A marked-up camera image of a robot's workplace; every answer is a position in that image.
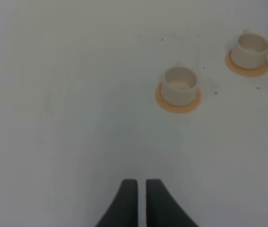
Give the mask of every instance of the white surface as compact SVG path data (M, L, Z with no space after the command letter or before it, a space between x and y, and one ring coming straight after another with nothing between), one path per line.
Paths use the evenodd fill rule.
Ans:
M268 39L268 0L0 0L0 227L93 227L123 178L142 227L148 178L201 227L267 227L268 74L224 64L245 28ZM185 115L154 97L177 61Z

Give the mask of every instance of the orange coaster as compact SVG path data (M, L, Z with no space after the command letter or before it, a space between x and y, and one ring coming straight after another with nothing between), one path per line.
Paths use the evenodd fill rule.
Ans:
M159 106L161 106L166 111L176 113L176 114L182 114L182 113L193 111L199 106L201 102L201 90L198 89L196 99L190 104L185 105L185 106L176 106L176 105L169 104L167 101L165 101L161 96L161 83L156 88L155 97Z
M233 71L241 76L258 77L258 76L262 76L263 74L265 74L268 71L268 60L267 59L261 67L254 69L254 70L245 70L245 69L242 69L239 66L235 65L235 63L231 59L231 53L232 53L232 51L228 52L226 57L225 57L226 65L228 66L228 68L231 71Z

